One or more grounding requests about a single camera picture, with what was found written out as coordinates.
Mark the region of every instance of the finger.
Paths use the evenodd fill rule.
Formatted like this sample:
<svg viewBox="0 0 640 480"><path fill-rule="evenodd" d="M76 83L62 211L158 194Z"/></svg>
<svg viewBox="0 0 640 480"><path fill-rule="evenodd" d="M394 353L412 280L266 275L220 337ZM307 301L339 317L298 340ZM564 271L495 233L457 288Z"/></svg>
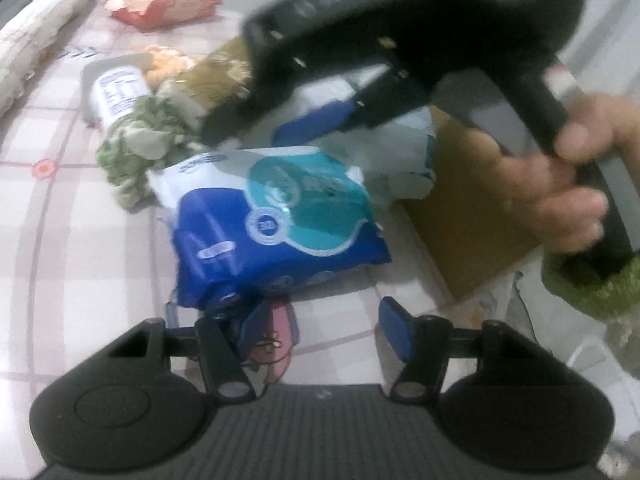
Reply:
<svg viewBox="0 0 640 480"><path fill-rule="evenodd" d="M591 94L575 102L569 115L556 140L558 155L583 164L615 146L640 187L640 109L623 97Z"/></svg>
<svg viewBox="0 0 640 480"><path fill-rule="evenodd" d="M465 162L485 186L510 198L532 201L570 186L574 167L558 158L505 156L487 134L470 130L462 139Z"/></svg>
<svg viewBox="0 0 640 480"><path fill-rule="evenodd" d="M574 254L584 251L602 238L604 230L600 222L584 224L575 232L560 237L541 237L542 244L556 253Z"/></svg>
<svg viewBox="0 0 640 480"><path fill-rule="evenodd" d="M607 207L604 193L572 187L536 202L513 202L511 213L538 237L553 238L601 220L607 213Z"/></svg>

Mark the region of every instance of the blue wipes package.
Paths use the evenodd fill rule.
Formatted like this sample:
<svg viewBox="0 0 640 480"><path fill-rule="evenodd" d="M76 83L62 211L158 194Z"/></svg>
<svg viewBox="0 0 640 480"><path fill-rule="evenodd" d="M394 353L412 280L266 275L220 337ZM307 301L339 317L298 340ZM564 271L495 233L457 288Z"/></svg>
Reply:
<svg viewBox="0 0 640 480"><path fill-rule="evenodd" d="M204 153L148 179L170 213L182 306L222 313L390 261L362 171L315 146Z"/></svg>

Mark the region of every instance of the pink wrapped package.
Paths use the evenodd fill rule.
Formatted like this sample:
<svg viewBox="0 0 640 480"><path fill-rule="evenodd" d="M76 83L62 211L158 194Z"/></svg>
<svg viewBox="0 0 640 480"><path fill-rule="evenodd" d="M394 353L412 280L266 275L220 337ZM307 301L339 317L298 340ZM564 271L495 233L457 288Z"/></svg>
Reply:
<svg viewBox="0 0 640 480"><path fill-rule="evenodd" d="M152 30L175 23L213 16L222 0L109 0L104 8L139 30Z"/></svg>

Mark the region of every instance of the pink and white checkered tablecloth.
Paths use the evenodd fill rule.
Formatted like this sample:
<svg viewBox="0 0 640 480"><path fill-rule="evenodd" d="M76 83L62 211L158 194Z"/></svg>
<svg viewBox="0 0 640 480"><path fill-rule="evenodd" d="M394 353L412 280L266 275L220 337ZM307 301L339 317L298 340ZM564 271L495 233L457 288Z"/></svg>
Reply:
<svg viewBox="0 0 640 480"><path fill-rule="evenodd" d="M131 326L164 316L174 288L175 258L157 212L120 209L95 162L100 133L78 111L82 67L149 44L204 55L238 33L240 16L223 10L209 23L140 34L103 3L61 32L56 49L66 56L36 70L1 122L0 478L30 478L44 465L28 428L37 393ZM394 263L293 297L302 341L286 381L382 381L373 335L380 298L395 296L414 314L444 300L402 210L380 221ZM195 314L181 310L180 323Z"/></svg>

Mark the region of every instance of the green knitted fabric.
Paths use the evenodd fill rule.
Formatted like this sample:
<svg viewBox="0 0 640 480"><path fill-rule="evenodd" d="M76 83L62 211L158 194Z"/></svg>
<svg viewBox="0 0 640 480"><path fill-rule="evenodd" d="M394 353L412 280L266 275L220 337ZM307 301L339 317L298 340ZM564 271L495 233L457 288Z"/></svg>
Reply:
<svg viewBox="0 0 640 480"><path fill-rule="evenodd" d="M586 261L549 253L543 261L542 282L549 292L587 316L617 318L640 304L640 256L602 280Z"/></svg>
<svg viewBox="0 0 640 480"><path fill-rule="evenodd" d="M115 186L118 204L131 208L151 195L146 170L161 170L204 151L197 134L169 103L144 96L132 113L113 124L95 158Z"/></svg>

